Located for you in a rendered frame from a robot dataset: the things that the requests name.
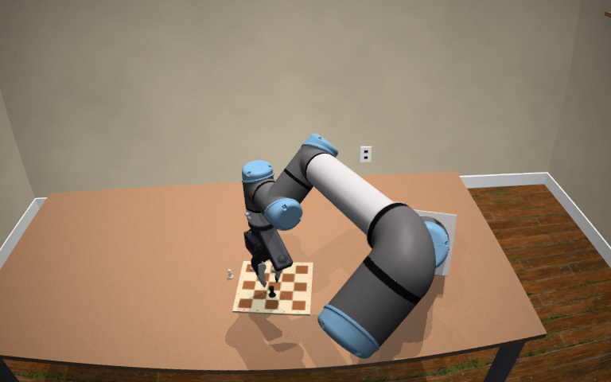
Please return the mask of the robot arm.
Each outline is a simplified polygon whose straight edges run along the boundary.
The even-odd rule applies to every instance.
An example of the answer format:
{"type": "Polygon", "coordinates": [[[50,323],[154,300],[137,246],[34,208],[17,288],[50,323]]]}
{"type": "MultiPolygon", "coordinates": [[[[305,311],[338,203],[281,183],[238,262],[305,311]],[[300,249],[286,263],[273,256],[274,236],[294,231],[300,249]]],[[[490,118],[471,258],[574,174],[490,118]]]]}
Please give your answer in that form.
{"type": "Polygon", "coordinates": [[[337,148],[312,134],[276,181],[269,162],[247,163],[242,169],[244,214],[254,226],[274,226],[258,236],[276,271],[293,265],[277,229],[298,225],[300,204],[313,187],[366,235],[374,248],[317,320],[338,345],[367,359],[430,289],[435,268],[448,255],[449,235],[440,221],[393,202],[337,155],[337,148]]]}

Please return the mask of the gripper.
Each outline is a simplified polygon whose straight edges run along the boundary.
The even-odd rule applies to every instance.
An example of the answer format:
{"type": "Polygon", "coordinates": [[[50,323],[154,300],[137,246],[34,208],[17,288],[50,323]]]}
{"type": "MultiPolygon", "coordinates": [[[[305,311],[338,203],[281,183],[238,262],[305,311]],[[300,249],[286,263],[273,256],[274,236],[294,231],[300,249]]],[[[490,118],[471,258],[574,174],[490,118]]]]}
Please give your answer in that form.
{"type": "MultiPolygon", "coordinates": [[[[250,229],[243,233],[244,240],[245,240],[245,246],[247,250],[252,254],[252,259],[251,259],[252,268],[254,269],[255,274],[257,278],[259,279],[260,283],[265,288],[267,284],[266,276],[265,276],[265,270],[267,269],[267,266],[265,262],[269,260],[270,258],[258,236],[258,232],[264,232],[264,231],[270,230],[273,228],[273,226],[271,224],[268,224],[267,226],[259,227],[259,226],[254,226],[253,224],[250,224],[249,222],[248,222],[248,226],[250,227],[250,229]]],[[[274,276],[275,282],[279,281],[281,273],[282,271],[275,271],[275,276],[274,276]]]]}

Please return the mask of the brown and cream checkered chessboard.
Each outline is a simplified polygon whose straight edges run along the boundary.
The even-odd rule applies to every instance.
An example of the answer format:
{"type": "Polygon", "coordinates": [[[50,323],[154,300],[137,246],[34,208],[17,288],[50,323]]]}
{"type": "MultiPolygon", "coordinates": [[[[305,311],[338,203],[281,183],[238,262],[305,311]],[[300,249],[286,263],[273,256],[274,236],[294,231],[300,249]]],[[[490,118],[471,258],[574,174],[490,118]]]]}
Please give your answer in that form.
{"type": "Polygon", "coordinates": [[[313,263],[293,263],[282,270],[278,283],[272,263],[265,262],[266,287],[251,270],[251,261],[243,261],[232,312],[249,314],[310,315],[313,263]],[[269,297],[274,286],[276,296],[269,297]]]}

